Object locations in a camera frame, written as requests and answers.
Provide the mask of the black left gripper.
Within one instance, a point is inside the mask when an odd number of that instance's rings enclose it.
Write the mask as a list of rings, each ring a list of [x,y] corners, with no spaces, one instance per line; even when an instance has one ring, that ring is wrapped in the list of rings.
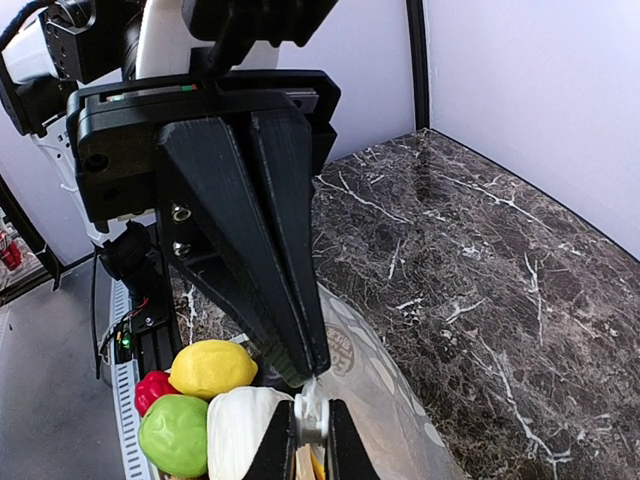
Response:
[[[217,116],[297,107],[311,126],[313,167],[320,169],[337,137],[331,120],[340,97],[320,70],[235,70],[82,88],[67,104],[88,220],[106,223],[155,207],[157,141],[157,212],[168,259],[295,388],[314,375],[297,372],[302,355],[286,344],[296,322],[251,117]]]

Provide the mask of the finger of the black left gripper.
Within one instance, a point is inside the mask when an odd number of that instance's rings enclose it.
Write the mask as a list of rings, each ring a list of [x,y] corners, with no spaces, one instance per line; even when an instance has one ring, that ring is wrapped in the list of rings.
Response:
[[[311,249],[311,127],[294,108],[254,112],[251,127],[296,322],[286,344],[302,355],[294,361],[300,375],[320,375],[331,360]]]

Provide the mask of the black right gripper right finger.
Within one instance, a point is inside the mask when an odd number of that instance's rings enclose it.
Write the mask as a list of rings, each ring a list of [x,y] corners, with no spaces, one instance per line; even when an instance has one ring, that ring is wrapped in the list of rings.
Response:
[[[334,480],[378,480],[346,403],[329,401],[325,476]]]

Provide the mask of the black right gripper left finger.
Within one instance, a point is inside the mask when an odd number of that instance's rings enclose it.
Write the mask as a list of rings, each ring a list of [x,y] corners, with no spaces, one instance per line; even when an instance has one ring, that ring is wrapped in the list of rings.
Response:
[[[294,403],[278,403],[247,472],[247,480],[291,480],[295,477],[296,419]]]

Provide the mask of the clear dotted zip top bag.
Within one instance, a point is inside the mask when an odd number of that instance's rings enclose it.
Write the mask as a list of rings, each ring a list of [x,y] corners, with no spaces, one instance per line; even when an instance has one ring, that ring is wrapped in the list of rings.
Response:
[[[319,291],[331,354],[317,395],[346,403],[378,479],[462,479],[464,473],[366,320]],[[326,443],[314,449],[325,469]]]

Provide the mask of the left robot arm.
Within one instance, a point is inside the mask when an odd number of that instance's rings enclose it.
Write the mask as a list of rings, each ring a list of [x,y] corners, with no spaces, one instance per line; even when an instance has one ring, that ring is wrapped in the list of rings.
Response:
[[[281,70],[330,1],[30,1],[1,35],[1,103],[55,148],[105,270],[173,320],[179,271],[292,387],[331,365],[312,179],[339,87]]]

